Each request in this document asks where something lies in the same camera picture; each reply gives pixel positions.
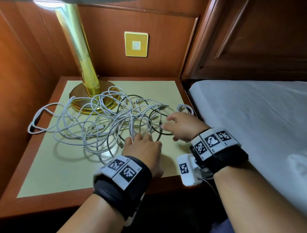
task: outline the gold lamp stand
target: gold lamp stand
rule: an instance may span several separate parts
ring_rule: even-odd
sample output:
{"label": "gold lamp stand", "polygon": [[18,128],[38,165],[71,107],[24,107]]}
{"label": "gold lamp stand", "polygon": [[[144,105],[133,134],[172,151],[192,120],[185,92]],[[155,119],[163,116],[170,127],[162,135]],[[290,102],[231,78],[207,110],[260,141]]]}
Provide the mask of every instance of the gold lamp stand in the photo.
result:
{"label": "gold lamp stand", "polygon": [[[98,80],[92,59],[90,49],[86,40],[84,28],[81,23],[81,18],[76,4],[67,4],[61,1],[34,1],[40,7],[48,10],[54,10],[56,16],[62,26],[65,37],[68,41],[69,47],[72,51],[73,57],[80,71],[82,82],[77,85],[69,94],[69,98],[76,97],[94,97],[109,87],[114,86],[111,82]],[[112,109],[116,106],[116,102],[111,98],[104,98],[103,102],[106,107]],[[72,107],[79,111],[84,105],[90,103],[90,99],[78,99],[72,102]],[[84,107],[82,113],[90,114],[92,108],[90,106]]]}

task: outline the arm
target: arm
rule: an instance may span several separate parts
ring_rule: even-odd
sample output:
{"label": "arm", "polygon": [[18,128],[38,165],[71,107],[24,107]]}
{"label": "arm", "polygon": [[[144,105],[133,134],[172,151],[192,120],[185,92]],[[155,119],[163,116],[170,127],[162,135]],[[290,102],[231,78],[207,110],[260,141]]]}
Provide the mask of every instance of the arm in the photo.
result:
{"label": "arm", "polygon": [[[153,142],[150,135],[137,133],[132,143],[126,138],[123,156],[133,156],[141,160],[151,171],[152,177],[161,177],[161,142]],[[120,212],[103,198],[92,194],[74,215],[62,226],[58,233],[119,233],[125,224]]]}
{"label": "arm", "polygon": [[[167,120],[175,123],[163,124],[162,128],[171,132],[175,141],[191,141],[198,133],[210,128],[187,113],[173,113]],[[249,162],[240,167],[221,169],[214,175],[214,181],[236,233],[307,231],[306,218]]]}

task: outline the round lamp base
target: round lamp base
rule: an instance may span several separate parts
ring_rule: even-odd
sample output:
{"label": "round lamp base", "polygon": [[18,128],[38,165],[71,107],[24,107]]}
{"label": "round lamp base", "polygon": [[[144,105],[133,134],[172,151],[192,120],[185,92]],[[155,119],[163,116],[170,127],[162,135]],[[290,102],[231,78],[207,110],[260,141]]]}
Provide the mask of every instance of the round lamp base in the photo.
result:
{"label": "round lamp base", "polygon": [[[99,80],[99,85],[100,85],[100,91],[101,93],[104,91],[107,91],[109,87],[114,86],[113,83],[108,82],[108,81],[102,81]],[[119,91],[117,88],[111,88],[111,91]],[[80,83],[79,85],[77,85],[69,94],[69,98],[71,98],[72,96],[76,96],[76,97],[88,97],[85,87],[83,85],[83,83]],[[119,100],[120,96],[119,95],[113,95],[113,97],[117,100]],[[80,109],[85,105],[90,103],[91,100],[89,99],[78,99],[78,100],[74,100],[71,103],[71,106],[76,110],[76,111],[80,111]],[[109,109],[114,108],[117,103],[115,100],[111,99],[111,98],[104,98],[103,99],[103,103],[105,104],[105,106]],[[101,108],[97,108],[96,109],[97,112],[102,113],[103,110]],[[84,114],[90,114],[93,111],[93,109],[89,106],[89,107],[84,107],[81,111],[81,113]]]}

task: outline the wall outlet plate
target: wall outlet plate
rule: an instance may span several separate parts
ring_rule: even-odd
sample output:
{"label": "wall outlet plate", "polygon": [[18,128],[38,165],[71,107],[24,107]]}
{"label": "wall outlet plate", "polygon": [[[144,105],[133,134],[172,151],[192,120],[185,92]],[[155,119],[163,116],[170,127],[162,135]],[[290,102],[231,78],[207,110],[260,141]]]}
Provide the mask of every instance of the wall outlet plate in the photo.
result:
{"label": "wall outlet plate", "polygon": [[147,57],[148,33],[125,32],[127,57]]}

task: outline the mattress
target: mattress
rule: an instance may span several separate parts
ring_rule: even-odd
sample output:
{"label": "mattress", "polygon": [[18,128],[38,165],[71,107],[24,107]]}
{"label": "mattress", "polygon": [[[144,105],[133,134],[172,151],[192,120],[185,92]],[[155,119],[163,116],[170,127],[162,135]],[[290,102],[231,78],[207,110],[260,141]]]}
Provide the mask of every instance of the mattress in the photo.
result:
{"label": "mattress", "polygon": [[307,215],[307,83],[205,80],[188,93],[205,122],[226,128],[256,169]]}

